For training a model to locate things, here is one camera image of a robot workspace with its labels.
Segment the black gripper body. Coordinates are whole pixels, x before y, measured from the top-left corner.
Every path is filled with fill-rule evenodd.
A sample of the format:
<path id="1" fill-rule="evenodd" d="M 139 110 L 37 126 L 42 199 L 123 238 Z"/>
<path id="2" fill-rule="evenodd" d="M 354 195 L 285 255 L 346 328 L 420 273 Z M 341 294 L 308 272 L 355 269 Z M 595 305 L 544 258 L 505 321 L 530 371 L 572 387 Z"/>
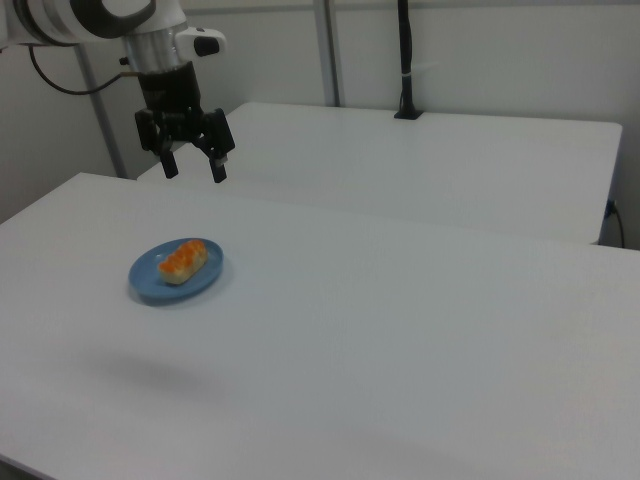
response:
<path id="1" fill-rule="evenodd" d="M 138 77 L 146 107 L 135 113 L 141 146 L 159 156 L 176 142 L 192 143 L 222 156 L 235 148 L 224 111 L 206 112 L 191 62 Z"/>

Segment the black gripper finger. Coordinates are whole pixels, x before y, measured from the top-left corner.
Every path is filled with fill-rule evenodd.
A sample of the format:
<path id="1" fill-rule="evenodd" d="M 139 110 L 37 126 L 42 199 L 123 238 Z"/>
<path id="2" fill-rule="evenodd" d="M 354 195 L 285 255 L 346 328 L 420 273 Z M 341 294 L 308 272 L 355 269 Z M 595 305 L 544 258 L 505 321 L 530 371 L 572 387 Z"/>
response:
<path id="1" fill-rule="evenodd" d="M 158 158 L 167 179 L 173 179 L 179 174 L 174 153 L 170 146 L 162 146 L 159 150 Z"/>
<path id="2" fill-rule="evenodd" d="M 229 152 L 229 142 L 219 135 L 203 134 L 194 145 L 208 158 L 215 183 L 227 178 L 225 163 Z"/>

